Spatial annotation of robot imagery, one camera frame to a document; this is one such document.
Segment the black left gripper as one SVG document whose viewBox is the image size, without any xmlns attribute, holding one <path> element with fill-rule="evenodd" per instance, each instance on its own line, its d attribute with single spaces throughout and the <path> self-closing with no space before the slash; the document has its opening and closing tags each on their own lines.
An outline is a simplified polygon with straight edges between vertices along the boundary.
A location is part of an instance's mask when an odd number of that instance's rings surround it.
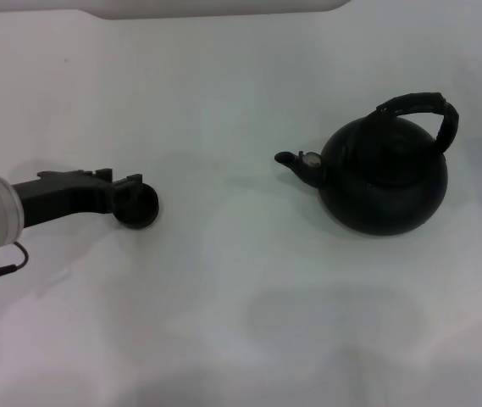
<svg viewBox="0 0 482 407">
<path fill-rule="evenodd" d="M 116 199 L 137 199 L 142 174 L 115 182 Z M 24 228 L 85 212 L 112 212 L 113 170 L 42 171 L 33 181 L 13 185 L 24 212 Z"/>
</svg>

